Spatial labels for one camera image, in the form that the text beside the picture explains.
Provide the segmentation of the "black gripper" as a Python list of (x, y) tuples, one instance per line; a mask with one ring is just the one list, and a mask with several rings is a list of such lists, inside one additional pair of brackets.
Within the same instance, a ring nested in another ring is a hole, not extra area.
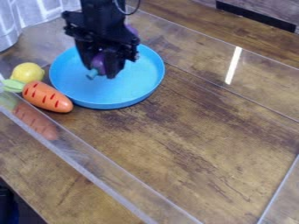
[[(125, 18), (136, 13), (126, 12), (126, 0), (80, 0), (80, 11), (64, 11), (64, 32), (73, 37), (81, 62), (88, 70), (102, 68), (102, 56), (97, 44), (104, 39), (116, 40), (116, 31), (125, 25)], [(113, 79), (125, 65), (122, 47), (104, 50), (105, 76)]]

